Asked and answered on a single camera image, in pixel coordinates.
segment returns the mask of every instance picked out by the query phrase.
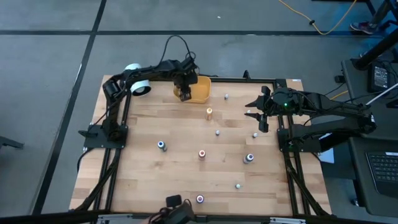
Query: keyboard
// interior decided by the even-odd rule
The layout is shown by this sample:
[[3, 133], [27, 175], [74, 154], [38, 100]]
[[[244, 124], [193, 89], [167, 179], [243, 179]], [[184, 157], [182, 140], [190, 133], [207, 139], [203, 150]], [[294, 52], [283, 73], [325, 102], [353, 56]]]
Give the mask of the keyboard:
[[398, 152], [367, 152], [376, 190], [398, 198]]

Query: black desk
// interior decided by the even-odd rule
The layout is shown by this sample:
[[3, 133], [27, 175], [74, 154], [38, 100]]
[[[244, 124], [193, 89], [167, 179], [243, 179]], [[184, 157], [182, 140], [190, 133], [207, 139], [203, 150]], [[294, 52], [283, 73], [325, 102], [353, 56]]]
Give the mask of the black desk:
[[398, 199], [381, 195], [376, 191], [371, 171], [366, 160], [367, 151], [392, 151], [398, 152], [398, 142], [375, 140], [366, 138], [350, 138], [349, 146], [360, 185], [357, 193], [358, 200], [363, 200], [366, 210], [371, 215], [398, 217]]
[[[343, 61], [341, 65], [350, 97], [369, 94], [367, 91], [368, 71], [355, 69], [350, 60]], [[393, 66], [398, 71], [398, 65], [393, 64]], [[373, 97], [375, 95], [367, 96], [355, 100], [355, 103], [365, 104]], [[371, 215], [398, 217], [398, 199], [377, 192], [365, 155], [367, 151], [398, 152], [398, 110], [386, 108], [386, 103], [390, 101], [392, 99], [380, 98], [373, 102], [371, 111], [377, 129], [371, 134], [363, 135], [362, 138], [351, 138], [348, 143], [356, 174], [358, 200]]]
[[[359, 71], [354, 68], [350, 60], [342, 61], [343, 73], [347, 82], [349, 96], [355, 98], [369, 94], [367, 90], [368, 71]], [[393, 63], [395, 71], [398, 72], [398, 64]], [[391, 94], [396, 94], [398, 90], [394, 90]], [[355, 103], [366, 104], [376, 95], [367, 96], [355, 100]], [[365, 134], [366, 138], [396, 140], [398, 141], [398, 110], [386, 108], [386, 103], [392, 100], [382, 98], [377, 99], [371, 105], [371, 111], [374, 115], [374, 120], [377, 124], [377, 129], [371, 134]]]

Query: desk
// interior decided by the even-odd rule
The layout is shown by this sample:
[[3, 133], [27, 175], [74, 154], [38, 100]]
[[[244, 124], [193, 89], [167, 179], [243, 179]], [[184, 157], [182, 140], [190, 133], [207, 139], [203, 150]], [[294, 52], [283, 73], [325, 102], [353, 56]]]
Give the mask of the desk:
[[[342, 61], [341, 65], [343, 67], [343, 73], [347, 82], [349, 96], [351, 98], [355, 98], [369, 94], [367, 88], [368, 71], [357, 70], [354, 68], [353, 63], [350, 60]], [[392, 63], [392, 66], [394, 67], [395, 71], [398, 71], [398, 64]], [[366, 104], [374, 97], [375, 95], [363, 97], [355, 100], [355, 103]], [[398, 111], [395, 109], [386, 108], [386, 103], [390, 101], [392, 101], [392, 99], [386, 100], [384, 98], [379, 98], [372, 103], [370, 110], [374, 115], [377, 129], [370, 134], [364, 134], [364, 137], [373, 139], [398, 140], [398, 134], [396, 131], [398, 127], [398, 119], [394, 119], [396, 118]]]
[[[167, 196], [180, 194], [191, 200], [196, 214], [292, 215], [284, 159], [277, 143], [278, 120], [269, 118], [270, 131], [260, 133], [258, 122], [244, 115], [244, 105], [261, 94], [263, 83], [213, 82], [211, 98], [204, 105], [181, 103], [172, 93], [172, 82], [151, 85], [150, 93], [131, 100], [129, 136], [121, 153], [112, 211], [155, 213], [165, 206]], [[287, 86], [302, 90], [300, 80], [287, 80]], [[100, 90], [93, 121], [104, 113], [105, 102]], [[208, 107], [213, 109], [211, 121], [205, 119]], [[294, 116], [295, 123], [307, 119]], [[259, 137], [253, 139], [255, 132]], [[157, 148], [158, 141], [165, 141], [167, 152]], [[205, 161], [198, 160], [202, 149]], [[246, 165], [243, 157], [248, 153], [254, 154], [254, 162]], [[104, 149], [94, 149], [83, 158], [70, 208], [79, 206], [96, 185], [103, 156]], [[309, 153], [301, 153], [301, 160], [308, 189], [330, 212], [320, 163]], [[242, 187], [235, 189], [236, 184]], [[302, 212], [297, 187], [295, 192]], [[195, 202], [198, 194], [204, 195], [203, 204]]]
[[[355, 69], [350, 60], [345, 60], [341, 64], [350, 97], [355, 98], [368, 94], [366, 85], [368, 71]], [[398, 64], [395, 63], [392, 66], [395, 70], [398, 70]], [[365, 104], [373, 97], [367, 96], [355, 100], [355, 102]], [[372, 215], [398, 217], [396, 212], [398, 199], [386, 197], [376, 191], [365, 155], [366, 151], [398, 151], [398, 134], [396, 131], [398, 110], [389, 109], [385, 106], [391, 100], [393, 99], [385, 100], [380, 98], [372, 103], [371, 111], [373, 112], [377, 129], [371, 134], [364, 135], [363, 138], [351, 138], [349, 140], [349, 148], [359, 187], [357, 196], [363, 201], [366, 210]]]

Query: black floor stripe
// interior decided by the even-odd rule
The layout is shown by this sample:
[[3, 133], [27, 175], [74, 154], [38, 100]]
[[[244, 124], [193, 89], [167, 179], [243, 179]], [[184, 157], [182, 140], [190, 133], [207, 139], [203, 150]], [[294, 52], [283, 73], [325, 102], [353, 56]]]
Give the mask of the black floor stripe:
[[[317, 31], [266, 31], [266, 30], [99, 30], [96, 35], [292, 35], [292, 36], [323, 36]], [[380, 37], [366, 35], [361, 31], [334, 31], [330, 36], [360, 36]]]
[[0, 30], [0, 35], [285, 35], [324, 37], [380, 38], [381, 34], [367, 35], [361, 31], [334, 31], [321, 35], [317, 31], [272, 30]]
[[98, 30], [98, 26], [100, 25], [101, 18], [105, 9], [106, 0], [102, 0], [99, 5], [98, 13], [95, 19], [95, 23], [92, 29], [92, 34], [88, 39], [88, 43], [86, 46], [85, 53], [81, 60], [81, 67], [79, 69], [78, 75], [76, 77], [75, 83], [73, 84], [72, 93], [69, 97], [67, 107], [63, 113], [60, 126], [58, 127], [57, 135], [54, 139], [52, 148], [50, 150], [49, 160], [45, 166], [45, 174], [41, 181], [41, 186], [39, 193], [37, 194], [36, 201], [34, 203], [33, 215], [39, 215], [42, 213], [43, 206], [45, 203], [45, 199], [47, 197], [47, 193], [49, 191], [51, 181], [55, 172], [55, 168], [57, 166], [58, 158], [60, 157], [63, 141], [65, 140], [65, 135], [67, 133], [67, 129], [69, 126], [70, 119], [72, 117], [72, 112], [75, 107], [76, 99], [80, 90], [81, 83], [83, 81], [83, 77], [86, 71], [88, 59], [90, 57], [91, 50], [94, 45], [95, 40], [95, 32]]
[[90, 35], [91, 30], [0, 30], [0, 35]]

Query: metal bracket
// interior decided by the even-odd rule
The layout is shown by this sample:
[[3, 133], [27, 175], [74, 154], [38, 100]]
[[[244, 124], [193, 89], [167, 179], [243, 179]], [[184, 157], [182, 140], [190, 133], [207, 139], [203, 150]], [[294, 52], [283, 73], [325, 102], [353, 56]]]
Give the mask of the metal bracket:
[[250, 79], [251, 79], [251, 78], [250, 78], [249, 71], [247, 71], [247, 70], [244, 71], [244, 73], [243, 73], [243, 78], [245, 78], [246, 80], [250, 80]]
[[305, 224], [305, 220], [300, 220], [296, 218], [277, 218], [271, 217], [269, 223], [272, 224]]
[[278, 129], [278, 143], [281, 152], [300, 152], [301, 150], [295, 144], [287, 144], [287, 138], [289, 137], [288, 129]]
[[286, 79], [277, 78], [277, 79], [275, 79], [275, 82], [276, 82], [277, 86], [279, 85], [282, 88], [287, 87]]
[[206, 223], [207, 222], [207, 215], [197, 215], [196, 216], [197, 223]]
[[111, 214], [111, 215], [98, 215], [98, 221], [111, 221], [111, 220], [125, 220], [133, 219], [132, 214]]
[[120, 130], [121, 130], [121, 134], [122, 134], [122, 137], [120, 138], [120, 140], [108, 141], [104, 131], [102, 130], [102, 126], [94, 125], [90, 129], [90, 134], [93, 133], [95, 135], [86, 137], [84, 147], [123, 149], [124, 146], [126, 145], [127, 131], [129, 130], [129, 127], [126, 125], [120, 125]]

